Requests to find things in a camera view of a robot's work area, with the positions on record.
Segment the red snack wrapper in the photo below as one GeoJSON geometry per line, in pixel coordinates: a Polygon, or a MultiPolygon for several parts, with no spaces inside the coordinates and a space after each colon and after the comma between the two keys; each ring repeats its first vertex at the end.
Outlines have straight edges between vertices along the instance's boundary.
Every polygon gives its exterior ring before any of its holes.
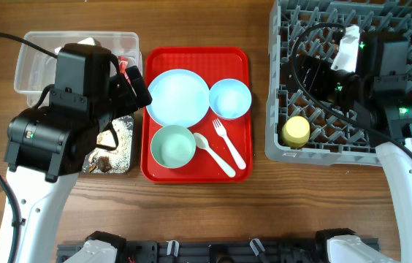
{"type": "Polygon", "coordinates": [[[118,64],[119,64],[119,72],[123,74],[125,77],[126,81],[130,83],[129,76],[126,73],[126,70],[129,68],[129,59],[124,56],[119,56],[118,57],[118,64]]]}

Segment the yellow cup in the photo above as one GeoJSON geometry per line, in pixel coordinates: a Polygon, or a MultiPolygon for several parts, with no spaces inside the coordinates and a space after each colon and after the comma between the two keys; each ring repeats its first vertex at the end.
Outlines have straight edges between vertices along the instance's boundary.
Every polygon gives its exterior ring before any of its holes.
{"type": "Polygon", "coordinates": [[[281,131],[284,144],[292,148],[301,148],[310,137],[310,124],[302,116],[294,116],[287,120],[281,131]]]}

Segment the green bowl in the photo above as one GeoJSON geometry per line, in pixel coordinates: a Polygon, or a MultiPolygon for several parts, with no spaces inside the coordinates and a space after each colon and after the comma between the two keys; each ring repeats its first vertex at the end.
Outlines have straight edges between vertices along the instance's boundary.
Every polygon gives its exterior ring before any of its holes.
{"type": "Polygon", "coordinates": [[[150,152],[157,164],[167,169],[177,169],[186,166],[193,159],[196,143],[187,128],[165,126],[154,134],[150,152]]]}

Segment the white napkin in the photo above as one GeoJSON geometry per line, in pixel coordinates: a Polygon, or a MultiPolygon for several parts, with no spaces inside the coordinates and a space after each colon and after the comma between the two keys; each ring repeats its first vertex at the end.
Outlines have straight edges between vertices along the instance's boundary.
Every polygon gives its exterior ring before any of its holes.
{"type": "Polygon", "coordinates": [[[80,40],[80,41],[78,42],[78,44],[81,44],[81,45],[92,45],[92,46],[100,46],[100,45],[101,45],[101,43],[100,43],[98,40],[96,40],[96,39],[94,39],[94,38],[92,38],[92,37],[88,37],[88,38],[85,38],[85,39],[83,39],[83,40],[80,40]]]}

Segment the light blue bowl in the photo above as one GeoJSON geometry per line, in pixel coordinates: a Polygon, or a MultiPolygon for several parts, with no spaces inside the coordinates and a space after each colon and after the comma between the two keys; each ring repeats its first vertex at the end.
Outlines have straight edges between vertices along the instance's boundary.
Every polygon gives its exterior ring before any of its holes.
{"type": "Polygon", "coordinates": [[[236,79],[219,80],[210,89],[211,110],[225,120],[244,116],[251,108],[252,95],[249,87],[236,79]]]}

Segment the white plastic spoon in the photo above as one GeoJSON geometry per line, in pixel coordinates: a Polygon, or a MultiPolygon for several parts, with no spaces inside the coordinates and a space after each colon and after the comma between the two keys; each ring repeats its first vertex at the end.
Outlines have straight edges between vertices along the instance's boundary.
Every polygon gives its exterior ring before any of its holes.
{"type": "Polygon", "coordinates": [[[234,178],[236,175],[235,170],[227,164],[210,146],[207,138],[200,133],[193,133],[196,146],[202,150],[205,150],[210,154],[217,165],[225,172],[229,178],[234,178]]]}

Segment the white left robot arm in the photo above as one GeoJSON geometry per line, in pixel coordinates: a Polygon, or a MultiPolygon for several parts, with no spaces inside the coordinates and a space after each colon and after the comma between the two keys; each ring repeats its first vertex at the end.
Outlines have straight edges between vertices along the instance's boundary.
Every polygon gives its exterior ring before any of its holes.
{"type": "Polygon", "coordinates": [[[139,69],[120,69],[110,50],[77,43],[60,49],[54,83],[7,129],[11,194],[0,228],[0,262],[49,261],[64,206],[98,135],[151,101],[139,69]]]}

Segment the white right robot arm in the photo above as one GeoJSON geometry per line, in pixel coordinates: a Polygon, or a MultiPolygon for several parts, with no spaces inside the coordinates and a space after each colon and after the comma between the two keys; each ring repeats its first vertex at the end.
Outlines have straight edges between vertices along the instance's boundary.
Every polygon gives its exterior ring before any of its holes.
{"type": "Polygon", "coordinates": [[[402,262],[412,262],[412,94],[406,60],[361,57],[352,72],[307,55],[281,68],[290,88],[333,116],[367,132],[386,175],[397,219],[402,262]]]}

